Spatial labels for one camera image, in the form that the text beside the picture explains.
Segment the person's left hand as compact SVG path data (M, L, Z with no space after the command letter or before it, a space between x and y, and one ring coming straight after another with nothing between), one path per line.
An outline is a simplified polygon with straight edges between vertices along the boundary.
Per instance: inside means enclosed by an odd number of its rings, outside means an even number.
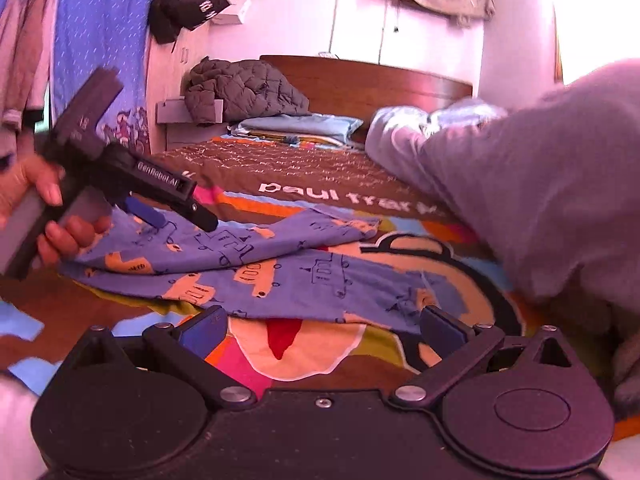
M103 194L30 155L1 175L1 274L19 278L32 263L73 259L111 226Z

